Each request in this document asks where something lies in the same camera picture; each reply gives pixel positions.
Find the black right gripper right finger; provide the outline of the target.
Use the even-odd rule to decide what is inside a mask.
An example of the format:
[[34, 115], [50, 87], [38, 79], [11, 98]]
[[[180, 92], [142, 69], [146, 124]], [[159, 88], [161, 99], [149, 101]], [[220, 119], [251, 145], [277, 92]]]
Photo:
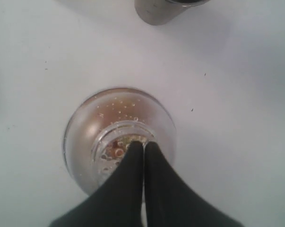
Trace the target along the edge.
[[196, 194], [170, 166], [159, 146], [145, 147], [145, 202], [149, 227], [240, 227]]

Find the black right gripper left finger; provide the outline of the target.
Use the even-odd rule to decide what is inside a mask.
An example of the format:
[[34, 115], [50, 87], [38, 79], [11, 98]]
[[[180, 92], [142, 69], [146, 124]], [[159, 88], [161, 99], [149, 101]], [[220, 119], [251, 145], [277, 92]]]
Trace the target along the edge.
[[144, 149], [130, 144], [111, 176], [81, 204], [54, 220], [52, 227], [140, 227]]

